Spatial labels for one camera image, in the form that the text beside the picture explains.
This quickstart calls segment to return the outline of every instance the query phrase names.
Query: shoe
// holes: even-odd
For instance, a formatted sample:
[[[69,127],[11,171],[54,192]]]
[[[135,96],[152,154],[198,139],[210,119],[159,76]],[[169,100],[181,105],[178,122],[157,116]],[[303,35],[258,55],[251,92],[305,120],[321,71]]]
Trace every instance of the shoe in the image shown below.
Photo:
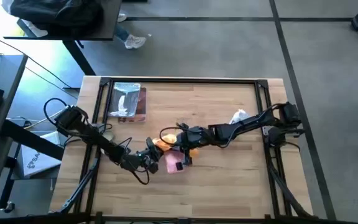
[[[124,13],[118,14],[117,22],[124,22],[127,19],[127,15]]]
[[[124,42],[127,49],[138,49],[139,47],[143,46],[144,43],[146,43],[145,37],[135,37],[132,34],[129,34],[129,37]]]

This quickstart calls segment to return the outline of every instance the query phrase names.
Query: black desk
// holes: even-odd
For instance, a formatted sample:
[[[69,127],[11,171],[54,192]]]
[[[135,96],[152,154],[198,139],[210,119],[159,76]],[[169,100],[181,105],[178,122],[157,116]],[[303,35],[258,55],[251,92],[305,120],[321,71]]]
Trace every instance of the black desk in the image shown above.
[[[24,130],[18,124],[5,120],[22,77],[27,56],[0,55],[0,89],[4,90],[0,107],[0,175],[4,167],[14,168],[16,160],[8,157],[13,141],[37,149],[56,159],[62,159],[63,150],[51,142]]]
[[[24,31],[25,36],[4,36],[5,39],[22,40],[62,40],[63,44],[71,53],[74,60],[80,66],[85,75],[96,75],[91,65],[77,46],[76,40],[113,40],[116,29],[117,18],[121,7],[121,0],[98,0],[103,7],[103,22],[90,35],[80,37],[50,36],[36,37],[21,19],[17,21],[19,27]]]

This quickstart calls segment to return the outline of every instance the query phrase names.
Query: wooden table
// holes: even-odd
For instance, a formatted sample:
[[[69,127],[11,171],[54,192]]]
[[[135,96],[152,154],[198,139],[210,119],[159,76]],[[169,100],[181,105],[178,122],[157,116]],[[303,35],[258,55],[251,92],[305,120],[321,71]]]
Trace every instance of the wooden table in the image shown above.
[[[93,114],[100,78],[83,80],[77,105],[89,115]],[[272,104],[287,101],[282,79],[268,79],[268,85]],[[257,114],[253,86],[190,83],[142,83],[142,86],[147,88],[145,123],[118,124],[116,118],[108,119],[115,141],[132,136],[129,147],[135,151],[145,149],[147,137],[158,137],[162,128],[176,122],[189,126],[227,123],[239,108],[251,116]],[[193,166],[178,174],[167,174],[161,159],[160,170],[150,175],[149,185],[139,184],[130,172],[102,155],[92,213],[192,218],[263,218],[273,214],[259,129],[238,136],[225,149],[207,146],[199,152]],[[85,143],[74,142],[66,148],[51,210],[59,209],[77,187],[84,154]],[[291,145],[282,147],[282,160],[288,188],[303,208],[313,213],[298,149]],[[284,214],[282,194],[277,189],[280,211]],[[85,190],[81,211],[85,210],[87,195]]]

